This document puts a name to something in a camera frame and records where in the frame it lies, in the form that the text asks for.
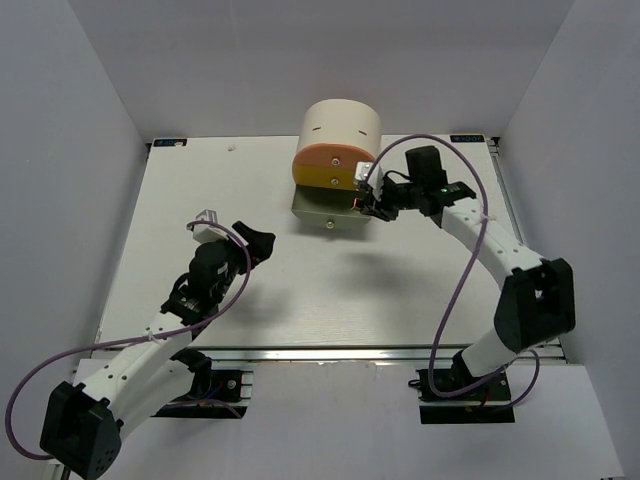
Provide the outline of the yellow drawer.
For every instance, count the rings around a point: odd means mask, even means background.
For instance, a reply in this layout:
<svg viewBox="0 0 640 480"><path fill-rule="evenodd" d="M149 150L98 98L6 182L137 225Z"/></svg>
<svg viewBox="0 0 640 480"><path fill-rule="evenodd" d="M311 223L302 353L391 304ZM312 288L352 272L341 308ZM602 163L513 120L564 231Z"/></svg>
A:
<svg viewBox="0 0 640 480"><path fill-rule="evenodd" d="M345 191L357 190L354 171L349 169L294 164L292 176L296 185Z"/></svg>

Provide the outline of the grey bottom drawer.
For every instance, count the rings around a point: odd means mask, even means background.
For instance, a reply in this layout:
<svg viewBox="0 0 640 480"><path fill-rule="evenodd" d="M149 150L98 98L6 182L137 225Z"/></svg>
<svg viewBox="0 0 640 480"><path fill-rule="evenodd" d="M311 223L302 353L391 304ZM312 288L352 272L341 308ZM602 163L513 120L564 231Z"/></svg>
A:
<svg viewBox="0 0 640 480"><path fill-rule="evenodd" d="M368 216L353 209L360 198L356 191L297 185L291 212L302 223L314 227L347 230L364 227Z"/></svg>

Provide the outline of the orange top drawer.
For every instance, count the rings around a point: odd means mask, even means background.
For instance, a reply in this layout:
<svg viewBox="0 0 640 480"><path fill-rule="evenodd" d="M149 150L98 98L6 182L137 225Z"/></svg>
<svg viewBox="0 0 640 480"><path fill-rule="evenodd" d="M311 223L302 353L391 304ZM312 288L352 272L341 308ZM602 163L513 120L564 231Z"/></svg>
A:
<svg viewBox="0 0 640 480"><path fill-rule="evenodd" d="M336 167L353 171L359 162L373 162L374 156L353 145L316 143L300 149L293 164L313 167Z"/></svg>

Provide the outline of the black gold lipstick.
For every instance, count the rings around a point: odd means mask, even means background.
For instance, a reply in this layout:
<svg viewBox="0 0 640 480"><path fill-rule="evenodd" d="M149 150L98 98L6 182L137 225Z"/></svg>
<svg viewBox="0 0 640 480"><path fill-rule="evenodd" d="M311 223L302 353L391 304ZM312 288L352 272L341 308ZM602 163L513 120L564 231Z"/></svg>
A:
<svg viewBox="0 0 640 480"><path fill-rule="evenodd" d="M363 208L365 207L365 202L363 199L361 198L355 198L353 205L352 205L352 209L353 210L358 210L361 211Z"/></svg>

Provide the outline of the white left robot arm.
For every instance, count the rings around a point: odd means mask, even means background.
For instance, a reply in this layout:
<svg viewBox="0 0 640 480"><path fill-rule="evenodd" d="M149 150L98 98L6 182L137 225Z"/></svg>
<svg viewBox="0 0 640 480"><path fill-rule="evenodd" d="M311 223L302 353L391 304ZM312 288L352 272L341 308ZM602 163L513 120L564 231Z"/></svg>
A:
<svg viewBox="0 0 640 480"><path fill-rule="evenodd" d="M126 437L169 403L207 397L211 362L191 344L229 307L224 298L235 278L249 278L276 240L240 221L226 229L196 220L189 228L199 245L141 341L49 397L40 446L82 479L104 475Z"/></svg>

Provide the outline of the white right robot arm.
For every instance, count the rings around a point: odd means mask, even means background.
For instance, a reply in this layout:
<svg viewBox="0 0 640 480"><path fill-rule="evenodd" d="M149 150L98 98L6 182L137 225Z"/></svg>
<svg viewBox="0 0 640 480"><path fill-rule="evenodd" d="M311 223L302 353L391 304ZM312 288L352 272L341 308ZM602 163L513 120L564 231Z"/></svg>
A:
<svg viewBox="0 0 640 480"><path fill-rule="evenodd" d="M492 327L454 356L446 380L438 383L428 375L436 396L472 399L521 352L575 328L573 270L562 258L549 260L530 249L491 219L471 187L449 181L437 148L414 148L405 158L400 183L371 162L358 163L354 183L362 195L354 207L386 222L402 211L419 212L465 246L469 263L481 264L496 282L500 297Z"/></svg>

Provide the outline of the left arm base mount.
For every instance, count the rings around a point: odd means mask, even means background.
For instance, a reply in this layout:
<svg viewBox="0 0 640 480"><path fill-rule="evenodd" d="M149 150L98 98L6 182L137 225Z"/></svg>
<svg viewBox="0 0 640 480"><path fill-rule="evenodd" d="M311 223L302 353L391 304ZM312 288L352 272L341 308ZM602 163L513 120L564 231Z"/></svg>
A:
<svg viewBox="0 0 640 480"><path fill-rule="evenodd" d="M250 371L215 368L211 358L191 348L176 353L172 360L187 367L189 390L163 406L156 418L242 419L251 398Z"/></svg>

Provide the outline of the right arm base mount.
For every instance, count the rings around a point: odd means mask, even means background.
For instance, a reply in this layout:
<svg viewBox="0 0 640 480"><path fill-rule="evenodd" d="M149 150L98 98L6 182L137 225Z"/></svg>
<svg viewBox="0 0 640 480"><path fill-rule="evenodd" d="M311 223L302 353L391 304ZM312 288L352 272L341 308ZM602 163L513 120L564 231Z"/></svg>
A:
<svg viewBox="0 0 640 480"><path fill-rule="evenodd" d="M501 373L471 392L456 397L439 397L428 384L428 370L416 371L407 382L418 394L423 425L513 424L515 415L507 376Z"/></svg>

